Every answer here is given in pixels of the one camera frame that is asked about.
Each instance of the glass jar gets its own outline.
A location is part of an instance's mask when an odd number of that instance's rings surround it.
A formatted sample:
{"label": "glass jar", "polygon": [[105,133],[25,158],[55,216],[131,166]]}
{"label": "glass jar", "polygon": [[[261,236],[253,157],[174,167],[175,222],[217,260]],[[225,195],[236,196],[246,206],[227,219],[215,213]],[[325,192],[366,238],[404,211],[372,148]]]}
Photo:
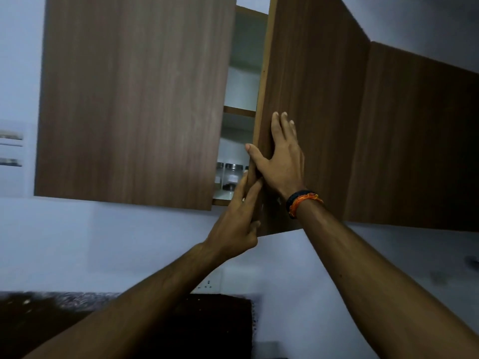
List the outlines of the glass jar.
{"label": "glass jar", "polygon": [[226,164],[223,178],[223,190],[234,191],[243,177],[243,165]]}
{"label": "glass jar", "polygon": [[216,176],[215,176],[215,191],[221,190],[223,187],[223,168],[225,164],[222,162],[216,163]]}

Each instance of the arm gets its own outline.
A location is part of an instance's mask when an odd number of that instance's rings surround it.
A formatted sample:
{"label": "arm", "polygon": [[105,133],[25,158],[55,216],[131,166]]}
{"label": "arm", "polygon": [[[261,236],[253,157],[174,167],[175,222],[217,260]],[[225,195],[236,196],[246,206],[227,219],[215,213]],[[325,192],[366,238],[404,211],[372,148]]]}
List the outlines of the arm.
{"label": "arm", "polygon": [[141,281],[106,308],[87,316],[28,354],[25,359],[119,359],[128,356],[140,339],[212,270],[257,245],[250,225],[262,187],[258,181],[242,202],[246,175],[206,241]]}
{"label": "arm", "polygon": [[[247,150],[266,182],[284,199],[305,188],[296,128],[273,115],[274,156]],[[479,358],[479,338],[409,276],[392,265],[317,201],[296,212],[356,325],[382,358]]]}

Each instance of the cabinet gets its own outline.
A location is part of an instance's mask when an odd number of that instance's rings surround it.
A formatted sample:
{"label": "cabinet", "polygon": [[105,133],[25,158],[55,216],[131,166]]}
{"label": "cabinet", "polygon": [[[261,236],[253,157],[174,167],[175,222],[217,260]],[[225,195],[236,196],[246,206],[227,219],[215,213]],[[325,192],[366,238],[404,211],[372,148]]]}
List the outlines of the cabinet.
{"label": "cabinet", "polygon": [[[47,0],[35,194],[227,205],[216,163],[296,123],[305,179],[352,222],[477,230],[479,77],[369,41],[341,0]],[[260,235],[298,228],[264,189]]]}

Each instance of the wooden cabinet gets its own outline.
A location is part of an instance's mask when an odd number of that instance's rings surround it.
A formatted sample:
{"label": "wooden cabinet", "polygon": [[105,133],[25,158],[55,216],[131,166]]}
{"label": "wooden cabinet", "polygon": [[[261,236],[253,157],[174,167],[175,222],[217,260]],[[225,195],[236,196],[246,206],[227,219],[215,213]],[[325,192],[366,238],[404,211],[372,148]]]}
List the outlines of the wooden cabinet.
{"label": "wooden cabinet", "polygon": [[[477,230],[470,72],[372,43],[341,0],[47,0],[35,194],[211,209],[216,162],[294,119],[339,218]],[[256,174],[250,174],[253,183]],[[264,190],[260,234],[297,229]]]}

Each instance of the electrical socket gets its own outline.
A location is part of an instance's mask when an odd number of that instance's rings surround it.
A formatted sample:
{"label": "electrical socket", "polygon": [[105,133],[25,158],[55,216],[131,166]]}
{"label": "electrical socket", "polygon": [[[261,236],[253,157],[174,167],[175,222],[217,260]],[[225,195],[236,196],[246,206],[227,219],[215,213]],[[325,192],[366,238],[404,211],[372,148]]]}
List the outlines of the electrical socket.
{"label": "electrical socket", "polygon": [[223,277],[222,269],[216,269],[211,272],[201,283],[196,286],[192,293],[221,293],[221,278]]}

